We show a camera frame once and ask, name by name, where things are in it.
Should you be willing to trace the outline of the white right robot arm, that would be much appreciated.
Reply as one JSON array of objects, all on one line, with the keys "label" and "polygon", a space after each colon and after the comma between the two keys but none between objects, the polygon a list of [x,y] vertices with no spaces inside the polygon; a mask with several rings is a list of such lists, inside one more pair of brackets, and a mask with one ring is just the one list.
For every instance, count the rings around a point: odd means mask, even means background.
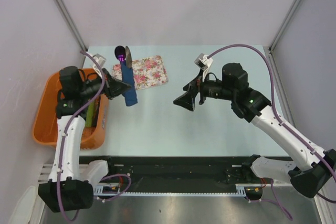
[{"label": "white right robot arm", "polygon": [[265,132],[291,158],[281,161],[253,155],[242,164],[245,181],[275,179],[290,183],[303,196],[313,198],[335,171],[335,150],[326,151],[315,145],[280,117],[270,100],[249,87],[248,74],[240,64],[224,65],[221,80],[211,80],[200,70],[183,90],[184,94],[173,101],[175,105],[194,111],[197,95],[200,96],[199,104],[206,98],[228,100],[239,118]]}]

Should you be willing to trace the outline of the silver table knife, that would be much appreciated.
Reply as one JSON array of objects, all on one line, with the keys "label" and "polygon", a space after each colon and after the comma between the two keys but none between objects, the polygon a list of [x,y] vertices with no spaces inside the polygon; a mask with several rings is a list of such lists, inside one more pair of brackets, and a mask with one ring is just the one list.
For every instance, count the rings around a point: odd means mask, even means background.
[{"label": "silver table knife", "polygon": [[132,68],[132,56],[128,46],[125,46],[125,63],[128,68]]}]

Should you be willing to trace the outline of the purple metal spoon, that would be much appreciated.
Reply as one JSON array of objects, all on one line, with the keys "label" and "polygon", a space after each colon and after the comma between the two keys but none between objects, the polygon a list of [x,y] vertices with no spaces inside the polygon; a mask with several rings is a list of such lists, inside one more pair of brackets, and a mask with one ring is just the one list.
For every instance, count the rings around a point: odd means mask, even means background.
[{"label": "purple metal spoon", "polygon": [[125,63],[125,59],[126,59],[125,47],[116,46],[115,49],[114,49],[114,55],[119,62]]}]

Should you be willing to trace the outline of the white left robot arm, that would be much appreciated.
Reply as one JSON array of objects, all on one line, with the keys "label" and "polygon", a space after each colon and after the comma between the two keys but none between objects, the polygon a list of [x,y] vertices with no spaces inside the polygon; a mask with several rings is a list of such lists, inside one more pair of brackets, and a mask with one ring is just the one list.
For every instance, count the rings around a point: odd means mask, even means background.
[{"label": "white left robot arm", "polygon": [[113,99],[131,85],[111,76],[102,68],[103,77],[83,80],[75,66],[59,71],[61,89],[57,93],[57,142],[55,158],[47,182],[38,186],[38,195],[52,212],[88,209],[93,204],[94,188],[103,180],[115,178],[116,169],[97,160],[81,173],[79,151],[88,106],[100,95]]}]

